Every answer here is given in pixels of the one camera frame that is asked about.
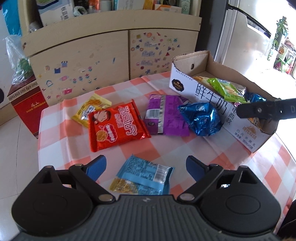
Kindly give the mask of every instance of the tiled floor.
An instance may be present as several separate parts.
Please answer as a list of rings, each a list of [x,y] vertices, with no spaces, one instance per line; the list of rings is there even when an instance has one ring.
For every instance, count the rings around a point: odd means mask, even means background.
[[[0,126],[0,240],[11,240],[18,229],[11,206],[38,173],[37,139],[19,117]]]

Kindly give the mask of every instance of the cabinet door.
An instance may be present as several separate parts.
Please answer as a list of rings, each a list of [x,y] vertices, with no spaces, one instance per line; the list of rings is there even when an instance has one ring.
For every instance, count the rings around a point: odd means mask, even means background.
[[[129,80],[128,31],[85,37],[30,58],[49,106]]]
[[[195,50],[197,31],[130,30],[130,78],[170,71],[172,58]]]

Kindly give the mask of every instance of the yellow snack bag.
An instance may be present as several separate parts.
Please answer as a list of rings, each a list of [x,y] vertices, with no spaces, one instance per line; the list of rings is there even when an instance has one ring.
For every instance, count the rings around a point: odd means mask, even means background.
[[[102,110],[109,108],[112,105],[112,102],[97,95],[93,94],[90,99],[85,102],[79,111],[72,116],[72,119],[76,122],[80,123],[81,125],[85,126],[86,128],[89,127],[89,119],[88,115],[95,110]]]

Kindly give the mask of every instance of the checkered tablecloth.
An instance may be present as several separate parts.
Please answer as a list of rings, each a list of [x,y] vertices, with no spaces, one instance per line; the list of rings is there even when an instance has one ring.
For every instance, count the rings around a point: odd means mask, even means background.
[[[44,109],[39,129],[39,168],[53,165],[56,169],[67,169],[73,164],[87,164],[98,155],[105,155],[107,168],[97,182],[109,189],[123,163],[134,154],[148,161],[175,167],[170,179],[170,193],[178,196],[195,182],[185,167],[189,155],[205,164],[219,164],[224,169],[247,165],[279,201],[282,208],[279,226],[296,191],[296,163],[276,134],[253,154],[224,128],[210,137],[198,137],[194,133],[188,137],[154,135],[150,139],[129,142],[96,153],[90,151],[88,130],[73,121],[71,116],[93,93],[112,101],[113,105],[134,99],[144,117],[151,94],[176,94],[169,88],[169,76],[167,72],[136,78]]]

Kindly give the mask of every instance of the paper box on shelf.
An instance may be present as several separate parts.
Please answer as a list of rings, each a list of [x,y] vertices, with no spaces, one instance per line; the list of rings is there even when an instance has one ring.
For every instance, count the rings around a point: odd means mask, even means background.
[[[262,130],[248,119],[236,115],[236,107],[200,84],[193,76],[217,77],[245,86],[267,100],[276,98],[249,81],[239,72],[214,61],[209,51],[199,51],[173,58],[170,88],[192,102],[210,102],[219,111],[223,127],[251,152],[257,151],[275,133],[278,121],[265,121]]]
[[[181,7],[175,7],[175,6],[170,6],[170,5],[161,5],[161,4],[155,4],[154,10],[182,13]]]
[[[43,26],[73,18],[73,0],[36,0]]]
[[[35,76],[20,84],[12,85],[7,97],[30,132],[38,138],[41,112],[48,107],[48,104]]]

